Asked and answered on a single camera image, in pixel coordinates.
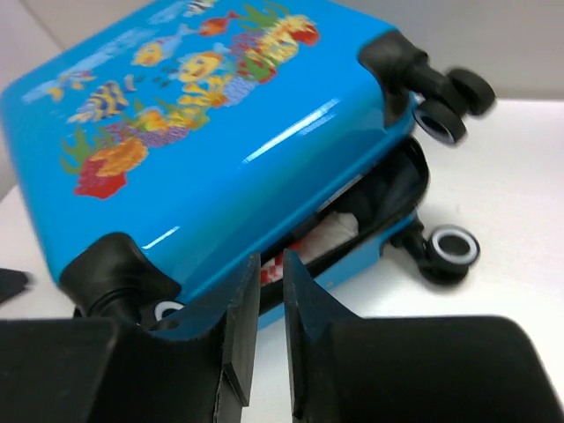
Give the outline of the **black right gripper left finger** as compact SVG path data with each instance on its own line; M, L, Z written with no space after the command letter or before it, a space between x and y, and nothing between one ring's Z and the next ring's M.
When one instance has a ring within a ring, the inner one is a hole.
M254 254L149 330L111 317L2 321L2 421L239 421L260 290Z

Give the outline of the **orange white tie-dye cloth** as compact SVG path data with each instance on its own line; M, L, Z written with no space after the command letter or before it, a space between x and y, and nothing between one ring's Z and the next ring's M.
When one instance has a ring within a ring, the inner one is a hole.
M299 259L308 264L312 261L312 256L309 252L307 242L300 240L293 243L290 250L295 251ZM279 253L277 256L262 265L260 271L260 282L262 286L269 285L283 278L283 254Z

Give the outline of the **blue kids suitcase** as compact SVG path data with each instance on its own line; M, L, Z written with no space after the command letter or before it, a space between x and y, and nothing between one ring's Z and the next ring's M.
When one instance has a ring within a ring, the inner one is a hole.
M8 84L1 124L74 316L149 326L333 212L359 234L304 263L319 283L388 244L459 283L480 246L420 222L414 133L456 146L495 102L479 74L333 1L154 1Z

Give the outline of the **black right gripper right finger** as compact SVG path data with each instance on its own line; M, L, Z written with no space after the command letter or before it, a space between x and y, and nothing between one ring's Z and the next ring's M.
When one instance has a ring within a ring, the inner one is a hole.
M495 315L354 314L283 255L296 422L560 422L529 336Z

